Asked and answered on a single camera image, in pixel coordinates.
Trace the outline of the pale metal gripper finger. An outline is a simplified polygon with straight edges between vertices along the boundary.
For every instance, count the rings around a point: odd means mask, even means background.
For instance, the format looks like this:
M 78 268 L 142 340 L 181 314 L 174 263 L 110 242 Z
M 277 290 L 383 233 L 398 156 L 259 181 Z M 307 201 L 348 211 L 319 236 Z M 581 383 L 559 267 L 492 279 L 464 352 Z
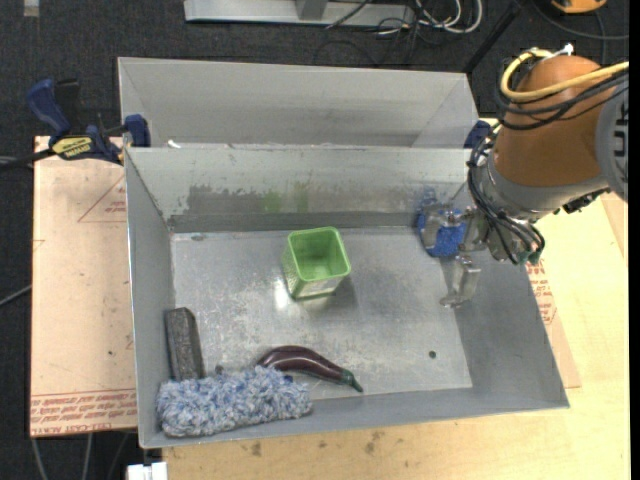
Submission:
M 456 210 L 429 210 L 418 216 L 417 229 L 425 248 L 458 248 L 466 232 L 466 222 Z
M 447 294 L 440 304 L 454 307 L 469 301 L 475 294 L 481 268 L 465 254 L 443 258 L 440 263 L 447 285 Z

